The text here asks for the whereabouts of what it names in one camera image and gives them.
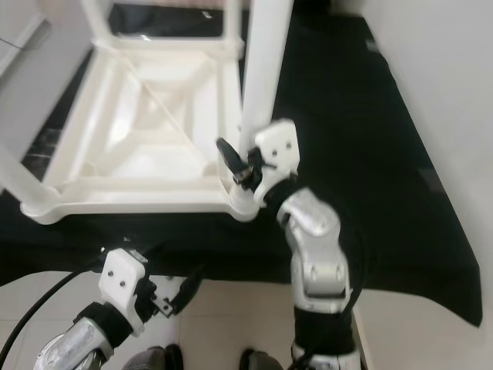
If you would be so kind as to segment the white plastic table leg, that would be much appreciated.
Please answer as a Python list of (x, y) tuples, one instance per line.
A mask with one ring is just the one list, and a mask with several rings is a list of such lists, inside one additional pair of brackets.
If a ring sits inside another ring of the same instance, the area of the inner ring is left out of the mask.
[[(284, 49), (295, 0), (251, 0), (249, 31), (244, 52), (242, 123), (237, 148), (246, 159), (256, 144), (256, 135), (272, 121)], [(258, 190), (270, 190), (288, 177), (287, 168), (261, 170)], [(257, 217), (264, 207), (264, 193), (235, 187), (231, 193), (232, 216), (240, 222)]]
[(113, 0), (80, 0), (86, 21), (92, 31), (92, 45), (98, 49), (116, 49), (114, 36), (110, 32), (109, 12)]
[(223, 0), (222, 40), (226, 47), (239, 50), (242, 47), (243, 0)]
[(57, 190), (36, 179), (34, 173), (29, 172), (3, 145), (0, 146), (0, 179), (4, 188), (22, 202), (32, 217), (48, 213), (59, 200)]

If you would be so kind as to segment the black tablecloth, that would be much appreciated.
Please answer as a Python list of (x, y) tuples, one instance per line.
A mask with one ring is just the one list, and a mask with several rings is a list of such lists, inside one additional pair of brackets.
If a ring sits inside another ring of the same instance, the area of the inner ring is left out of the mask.
[[(343, 250), (365, 290), (426, 298), (478, 327), (488, 316), (481, 268), (433, 168), (390, 66), (356, 15), (293, 14), (273, 113), (300, 139), (300, 182), (342, 217)], [(9, 193), (0, 200), (0, 282), (77, 271), (101, 247), (156, 246), (153, 274), (209, 281), (289, 281), (283, 230), (264, 210), (249, 223), (224, 213), (74, 215), (43, 226)]]

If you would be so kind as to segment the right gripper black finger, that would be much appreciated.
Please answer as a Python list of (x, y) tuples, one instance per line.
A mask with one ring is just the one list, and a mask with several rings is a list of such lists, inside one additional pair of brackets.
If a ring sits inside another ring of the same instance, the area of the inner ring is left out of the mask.
[(235, 182), (244, 180), (244, 161), (239, 153), (225, 138), (219, 137), (216, 140), (217, 149), (222, 156), (226, 168), (232, 173)]

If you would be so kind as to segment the white plastic children table top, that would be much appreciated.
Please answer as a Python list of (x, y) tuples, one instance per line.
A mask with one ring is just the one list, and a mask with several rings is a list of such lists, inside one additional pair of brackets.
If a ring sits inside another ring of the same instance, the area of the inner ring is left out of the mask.
[(226, 213), (256, 217), (216, 141), (236, 144), (239, 57), (221, 40), (95, 39), (45, 176), (39, 224), (74, 214)]

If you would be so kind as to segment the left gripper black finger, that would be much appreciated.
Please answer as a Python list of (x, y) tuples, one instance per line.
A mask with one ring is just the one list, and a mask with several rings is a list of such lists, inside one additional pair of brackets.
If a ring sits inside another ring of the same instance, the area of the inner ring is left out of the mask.
[(183, 311), (186, 309), (191, 300), (194, 299), (198, 289), (203, 281), (203, 267), (198, 267), (187, 276), (179, 286), (179, 291), (173, 296), (173, 310)]

